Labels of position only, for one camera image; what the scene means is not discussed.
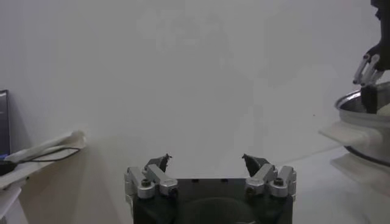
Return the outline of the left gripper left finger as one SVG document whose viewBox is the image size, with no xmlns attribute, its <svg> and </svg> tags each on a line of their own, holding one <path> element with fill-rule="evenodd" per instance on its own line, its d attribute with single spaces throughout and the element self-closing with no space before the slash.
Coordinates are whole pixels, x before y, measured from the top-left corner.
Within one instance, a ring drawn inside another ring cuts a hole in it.
<svg viewBox="0 0 390 224">
<path fill-rule="evenodd" d="M 165 154 L 150 159 L 142 169 L 128 167 L 124 174 L 126 196 L 135 195 L 142 200 L 154 198 L 157 194 L 167 198 L 177 198 L 179 182 L 165 173 L 171 158 L 172 156 Z"/>
</svg>

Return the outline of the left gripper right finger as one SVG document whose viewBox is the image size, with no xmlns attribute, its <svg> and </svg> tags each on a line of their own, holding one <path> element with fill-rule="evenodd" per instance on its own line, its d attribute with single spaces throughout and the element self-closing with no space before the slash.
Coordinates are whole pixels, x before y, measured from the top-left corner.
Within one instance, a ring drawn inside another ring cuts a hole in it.
<svg viewBox="0 0 390 224">
<path fill-rule="evenodd" d="M 269 194 L 275 198 L 296 197 L 296 171 L 291 166 L 280 170 L 265 158 L 244 154 L 249 177 L 245 179 L 247 197 Z"/>
</svg>

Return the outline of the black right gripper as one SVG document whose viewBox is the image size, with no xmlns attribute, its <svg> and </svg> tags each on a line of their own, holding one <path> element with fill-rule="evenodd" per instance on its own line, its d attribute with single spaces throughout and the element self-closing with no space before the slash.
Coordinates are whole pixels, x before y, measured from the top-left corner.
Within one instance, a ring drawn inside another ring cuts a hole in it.
<svg viewBox="0 0 390 224">
<path fill-rule="evenodd" d="M 380 21 L 380 41 L 363 56 L 353 76 L 353 84 L 360 86 L 361 103 L 366 113 L 378 110 L 377 82 L 389 70 L 389 0 L 371 0 Z"/>
</svg>

